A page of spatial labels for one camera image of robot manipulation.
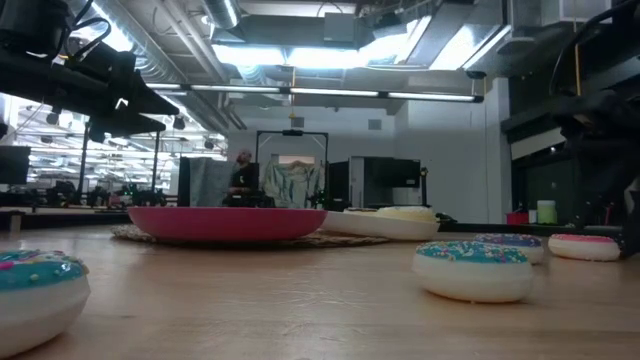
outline white wall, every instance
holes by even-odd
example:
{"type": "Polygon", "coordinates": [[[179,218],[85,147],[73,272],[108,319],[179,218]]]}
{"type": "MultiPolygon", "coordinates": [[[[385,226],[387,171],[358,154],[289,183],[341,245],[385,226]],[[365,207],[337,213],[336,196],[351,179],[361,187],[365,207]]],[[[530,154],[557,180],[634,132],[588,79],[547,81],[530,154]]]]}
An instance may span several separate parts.
{"type": "MultiPolygon", "coordinates": [[[[408,102],[396,116],[395,156],[429,170],[428,202],[465,223],[504,223],[510,209],[509,147],[500,132],[508,112],[507,80],[482,104],[408,102]]],[[[394,191],[396,203],[419,204],[420,192],[394,191]]]]}
{"type": "MultiPolygon", "coordinates": [[[[272,108],[263,111],[255,108],[236,108],[249,130],[229,134],[229,159],[235,159],[243,148],[255,153],[256,130],[288,130],[290,109],[272,108]]],[[[393,156],[394,117],[382,109],[334,109],[298,108],[296,116],[305,117],[304,131],[329,133],[329,162],[346,161],[351,156],[393,156]],[[369,119],[381,119],[382,130],[368,130],[369,119]]],[[[258,162],[266,163],[272,154],[314,156],[324,160],[324,149],[311,137],[284,137],[263,134],[258,162]]],[[[316,136],[324,144],[324,137],[316,136]]]]}

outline plate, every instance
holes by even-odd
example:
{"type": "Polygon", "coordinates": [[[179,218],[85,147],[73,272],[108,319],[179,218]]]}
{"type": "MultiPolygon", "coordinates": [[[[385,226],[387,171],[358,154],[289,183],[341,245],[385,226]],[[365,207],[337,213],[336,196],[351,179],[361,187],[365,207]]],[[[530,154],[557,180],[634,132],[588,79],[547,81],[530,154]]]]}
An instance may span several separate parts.
{"type": "Polygon", "coordinates": [[[327,231],[411,241],[433,240],[438,228],[438,223],[332,211],[322,224],[322,229],[327,231]]]}
{"type": "Polygon", "coordinates": [[[291,240],[316,231],[327,216],[322,210],[137,207],[131,221],[158,238],[181,241],[291,240]]]}

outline white plate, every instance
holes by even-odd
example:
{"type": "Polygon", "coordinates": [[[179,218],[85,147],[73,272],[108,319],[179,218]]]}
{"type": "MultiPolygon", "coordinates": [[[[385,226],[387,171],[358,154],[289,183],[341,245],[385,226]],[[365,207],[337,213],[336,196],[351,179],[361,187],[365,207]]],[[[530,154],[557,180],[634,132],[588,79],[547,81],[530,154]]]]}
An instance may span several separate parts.
{"type": "Polygon", "coordinates": [[[433,240],[440,224],[330,211],[322,229],[392,240],[433,240]]]}

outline table surface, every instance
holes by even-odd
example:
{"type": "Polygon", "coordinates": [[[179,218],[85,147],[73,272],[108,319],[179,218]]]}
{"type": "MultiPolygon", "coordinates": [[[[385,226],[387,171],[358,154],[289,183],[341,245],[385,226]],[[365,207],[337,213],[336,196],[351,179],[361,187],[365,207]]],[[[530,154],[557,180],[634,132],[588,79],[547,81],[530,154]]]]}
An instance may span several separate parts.
{"type": "Polygon", "coordinates": [[[640,258],[548,258],[525,302],[480,305],[423,291],[416,243],[212,251],[87,227],[0,239],[16,247],[83,258],[93,291],[66,333],[17,359],[640,358],[640,258]]]}

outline woven placemat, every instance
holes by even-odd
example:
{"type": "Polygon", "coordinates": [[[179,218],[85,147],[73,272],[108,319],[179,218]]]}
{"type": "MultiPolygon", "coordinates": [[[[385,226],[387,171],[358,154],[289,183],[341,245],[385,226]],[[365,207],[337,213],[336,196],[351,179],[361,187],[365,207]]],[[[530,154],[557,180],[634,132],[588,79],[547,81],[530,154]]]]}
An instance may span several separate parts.
{"type": "Polygon", "coordinates": [[[384,244],[388,239],[379,237],[363,237],[350,234],[341,234],[329,231],[318,230],[307,236],[295,240],[283,240],[274,242],[241,242],[241,243],[192,243],[181,242],[179,240],[159,240],[140,230],[135,225],[120,225],[111,228],[113,236],[117,239],[139,241],[146,243],[161,243],[182,246],[198,247],[291,247],[291,248],[328,248],[328,247],[352,247],[384,244]]]}

